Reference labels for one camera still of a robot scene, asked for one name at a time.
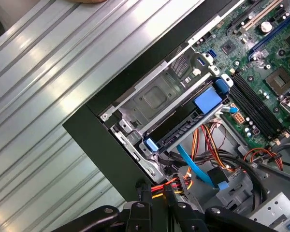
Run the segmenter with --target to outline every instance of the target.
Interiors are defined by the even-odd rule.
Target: yellow wire
[[[157,194],[155,196],[152,196],[151,199],[154,199],[154,198],[157,198],[157,197],[162,197],[163,196],[163,193],[160,193],[160,194]]]
[[[193,184],[193,181],[190,181],[190,184],[187,187],[188,190],[189,190],[189,188],[191,188],[192,184]]]
[[[190,184],[187,187],[188,190],[189,190],[189,188],[191,188],[192,184],[193,184],[193,182],[190,181]],[[175,194],[180,194],[180,193],[183,193],[183,191],[175,191],[174,193]],[[157,198],[157,197],[162,197],[162,196],[163,196],[163,193],[160,193],[160,194],[152,196],[151,199],[154,199],[154,198]]]

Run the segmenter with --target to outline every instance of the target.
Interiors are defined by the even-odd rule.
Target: corrugated metal surface
[[[62,123],[201,2],[42,0],[0,38],[0,231],[123,204]]]

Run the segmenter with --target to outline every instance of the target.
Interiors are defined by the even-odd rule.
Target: motherboard
[[[193,48],[232,76],[225,117],[250,147],[289,137],[290,0],[247,0]]]

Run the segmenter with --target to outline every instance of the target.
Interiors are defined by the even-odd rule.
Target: black ram slot
[[[267,106],[262,102],[258,95],[250,88],[247,82],[241,77],[240,74],[236,74],[234,77],[238,88],[246,95],[248,99],[257,106],[258,112],[263,115],[264,118],[269,120],[272,127],[275,128],[276,132],[280,132],[284,129],[283,125],[278,119],[272,114]]]
[[[267,126],[267,123],[263,122],[264,118],[258,114],[254,108],[254,105],[247,101],[246,97],[236,86],[232,87],[231,96],[236,101],[236,103],[239,104],[240,109],[242,109],[251,118],[251,120],[255,123],[263,135],[266,137],[273,136],[274,131]]]
[[[231,88],[232,98],[240,108],[253,120],[261,133],[269,139],[279,135],[284,127],[271,113],[258,95],[250,88],[240,74],[233,77],[234,86]]]

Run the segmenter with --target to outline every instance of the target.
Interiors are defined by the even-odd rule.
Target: ram slot
[[[261,133],[267,138],[272,138],[275,132],[267,125],[267,123],[264,123],[264,118],[255,110],[254,105],[247,101],[246,97],[236,86],[233,86],[231,89],[231,97],[240,106],[240,109],[251,118]]]
[[[269,108],[263,103],[263,101],[258,97],[258,95],[251,89],[247,82],[241,77],[240,74],[235,76],[236,82],[239,84],[239,88],[243,93],[252,100],[252,102],[258,107],[259,112],[271,122],[272,126],[276,129],[276,132],[280,132],[284,129],[282,124],[278,119],[272,114]]]

